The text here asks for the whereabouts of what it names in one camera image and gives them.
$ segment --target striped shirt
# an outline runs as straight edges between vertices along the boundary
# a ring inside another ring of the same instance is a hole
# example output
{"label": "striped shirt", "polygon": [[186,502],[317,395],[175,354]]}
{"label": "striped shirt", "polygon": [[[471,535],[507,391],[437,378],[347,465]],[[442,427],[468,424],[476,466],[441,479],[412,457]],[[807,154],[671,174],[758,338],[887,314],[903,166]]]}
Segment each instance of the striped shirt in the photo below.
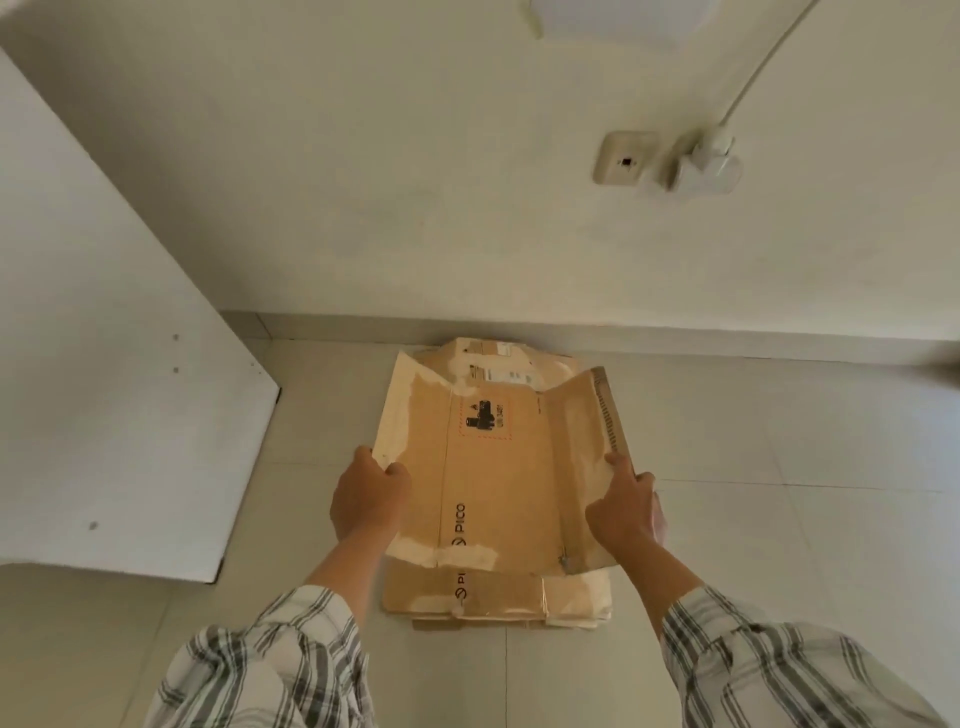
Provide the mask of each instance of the striped shirt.
{"label": "striped shirt", "polygon": [[[710,587],[670,609],[661,647],[689,728],[946,726],[851,638],[771,622]],[[145,726],[371,728],[367,657],[347,604],[304,586],[249,629],[207,628],[174,658]]]}

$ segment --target floor tile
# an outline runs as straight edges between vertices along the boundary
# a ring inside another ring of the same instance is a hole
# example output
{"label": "floor tile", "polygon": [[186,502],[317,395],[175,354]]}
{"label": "floor tile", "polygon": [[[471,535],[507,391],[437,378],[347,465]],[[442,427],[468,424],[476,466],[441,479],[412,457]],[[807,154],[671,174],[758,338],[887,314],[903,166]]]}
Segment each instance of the floor tile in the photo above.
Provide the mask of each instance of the floor tile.
{"label": "floor tile", "polygon": [[960,498],[791,487],[836,624],[960,721]]}
{"label": "floor tile", "polygon": [[588,354],[602,365],[638,470],[660,479],[780,483],[742,360]]}
{"label": "floor tile", "polygon": [[216,584],[180,583],[145,661],[125,728],[139,725],[174,654],[209,624],[249,625],[336,543],[327,515],[341,468],[257,464]]}
{"label": "floor tile", "polygon": [[667,482],[658,490],[667,547],[704,581],[774,619],[832,619],[785,487]]}
{"label": "floor tile", "polygon": [[505,724],[506,644],[503,627],[415,630],[388,615],[380,597],[363,630],[377,723],[389,728]]}
{"label": "floor tile", "polygon": [[960,493],[960,387],[934,370],[745,362],[784,482]]}
{"label": "floor tile", "polygon": [[0,567],[0,722],[116,726],[173,586],[99,571]]}
{"label": "floor tile", "polygon": [[371,445],[400,347],[274,340],[264,367],[283,388],[261,460],[345,466]]}
{"label": "floor tile", "polygon": [[960,497],[788,490],[828,585],[923,594],[960,613]]}
{"label": "floor tile", "polygon": [[[778,485],[668,482],[667,546],[708,583],[775,618],[832,616],[787,493]],[[643,605],[612,570],[613,618],[595,632],[508,630],[509,726],[680,724]]]}
{"label": "floor tile", "polygon": [[507,726],[676,728],[677,691],[626,574],[611,571],[613,617],[593,631],[507,630]]}

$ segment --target person's left hand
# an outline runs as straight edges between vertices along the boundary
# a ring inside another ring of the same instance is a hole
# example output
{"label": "person's left hand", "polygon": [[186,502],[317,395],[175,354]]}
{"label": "person's left hand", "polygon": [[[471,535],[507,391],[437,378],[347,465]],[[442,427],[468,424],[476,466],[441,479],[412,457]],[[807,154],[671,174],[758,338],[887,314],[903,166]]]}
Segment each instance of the person's left hand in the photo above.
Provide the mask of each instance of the person's left hand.
{"label": "person's left hand", "polygon": [[330,504],[330,520],[343,541],[357,530],[375,531],[388,544],[400,529],[410,500],[410,474],[400,463],[384,471],[370,448],[360,447],[337,481]]}

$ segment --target wall plate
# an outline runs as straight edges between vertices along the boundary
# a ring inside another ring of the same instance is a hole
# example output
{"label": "wall plate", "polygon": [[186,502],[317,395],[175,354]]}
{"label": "wall plate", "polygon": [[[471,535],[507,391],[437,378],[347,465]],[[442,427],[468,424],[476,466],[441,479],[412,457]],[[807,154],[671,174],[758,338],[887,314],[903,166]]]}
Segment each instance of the wall plate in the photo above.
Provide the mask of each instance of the wall plate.
{"label": "wall plate", "polygon": [[600,145],[593,181],[622,186],[636,184],[659,145],[660,136],[655,132],[610,132]]}

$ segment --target cardboard box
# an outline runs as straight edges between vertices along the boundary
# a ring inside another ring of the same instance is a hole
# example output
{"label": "cardboard box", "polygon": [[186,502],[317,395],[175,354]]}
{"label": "cardboard box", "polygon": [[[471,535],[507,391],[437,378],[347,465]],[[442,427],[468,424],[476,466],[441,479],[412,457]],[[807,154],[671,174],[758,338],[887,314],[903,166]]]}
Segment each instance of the cardboard box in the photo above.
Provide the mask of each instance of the cardboard box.
{"label": "cardboard box", "polygon": [[383,608],[415,619],[421,627],[453,621],[592,628],[610,618],[612,599],[606,570],[540,578],[450,567],[426,569],[390,559],[384,573]]}
{"label": "cardboard box", "polygon": [[[401,353],[373,455],[384,467],[403,463],[414,493],[388,555],[454,575],[611,566],[584,509],[610,484],[604,454],[627,446],[603,368],[578,372],[571,357],[505,342],[461,338]],[[449,579],[441,574],[438,586]],[[504,581],[501,591],[538,585]]]}

